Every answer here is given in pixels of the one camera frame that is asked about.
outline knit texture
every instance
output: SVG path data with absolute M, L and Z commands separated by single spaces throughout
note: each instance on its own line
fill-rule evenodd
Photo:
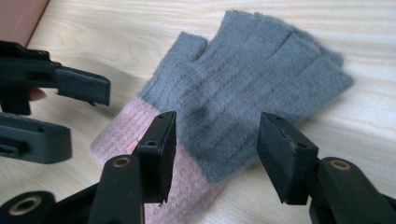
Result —
M 101 163 L 131 153 L 155 116 L 176 110 L 169 201 L 146 204 L 147 223 L 188 223 L 205 209 L 255 156 L 262 111 L 296 123 L 352 85 L 339 54 L 259 13 L 226 12 L 206 45 L 182 33 L 137 99 L 92 143 Z
M 178 138 L 209 181 L 220 182 L 256 154 L 262 111 L 296 123 L 352 84 L 338 58 L 284 22 L 232 11 L 208 50 L 174 63 L 171 83 L 139 96 L 176 110 Z

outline black plastic part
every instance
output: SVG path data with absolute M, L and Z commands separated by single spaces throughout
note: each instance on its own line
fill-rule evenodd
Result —
M 318 162 L 318 147 L 287 120 L 262 113 L 257 150 L 280 201 L 306 204 L 305 179 Z
M 53 195 L 46 191 L 23 193 L 0 207 L 2 224 L 53 224 L 56 206 Z
M 144 223 L 140 162 L 135 155 L 106 162 L 88 223 Z
M 58 224 L 86 224 L 97 186 L 92 185 L 58 202 Z
M 91 105 L 109 105 L 110 82 L 107 78 L 68 67 L 56 69 L 55 74 L 59 95 Z
M 141 164 L 144 203 L 167 202 L 176 154 L 176 112 L 157 116 L 134 151 Z
M 50 54 L 0 41 L 0 104 L 3 112 L 29 115 L 30 88 L 56 88 L 59 94 L 109 105 L 110 81 L 102 76 L 63 67 Z
M 28 89 L 0 89 L 0 105 L 6 113 L 17 115 L 30 115 Z
M 396 223 L 389 202 L 352 162 L 325 158 L 318 179 L 337 223 Z
M 332 210 L 323 209 L 312 201 L 309 206 L 309 216 L 312 224 L 336 224 Z
M 72 156 L 70 130 L 0 113 L 0 156 L 44 164 L 65 161 Z

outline metal rivet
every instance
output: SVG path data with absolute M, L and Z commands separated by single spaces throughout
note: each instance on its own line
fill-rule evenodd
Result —
M 124 167 L 131 163 L 131 159 L 127 157 L 121 157 L 113 161 L 114 167 Z
M 335 168 L 337 168 L 339 170 L 346 171 L 346 170 L 350 170 L 351 169 L 351 167 L 350 167 L 350 165 L 348 163 L 346 163 L 344 161 L 340 161 L 340 160 L 332 160 L 332 161 L 330 161 L 330 164 L 333 167 L 335 167 Z
M 41 204 L 41 201 L 40 196 L 31 196 L 12 205 L 8 212 L 12 216 L 20 216 L 37 208 Z

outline wooden surface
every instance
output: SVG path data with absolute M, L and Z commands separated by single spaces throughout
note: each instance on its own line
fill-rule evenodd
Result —
M 227 9 L 279 17 L 345 56 L 355 85 L 299 128 L 319 156 L 357 164 L 383 193 L 396 198 L 395 1 L 78 1 L 53 0 L 30 49 L 53 61 L 108 77 L 111 106 L 57 96 L 32 103 L 33 118 L 72 129 L 73 159 L 40 165 L 0 158 L 0 203 L 30 190 L 61 200 L 98 181 L 89 154 L 99 132 L 134 98 L 181 31 L 211 39 Z M 256 161 L 234 177 L 197 223 L 309 223 L 306 206 L 281 204 Z

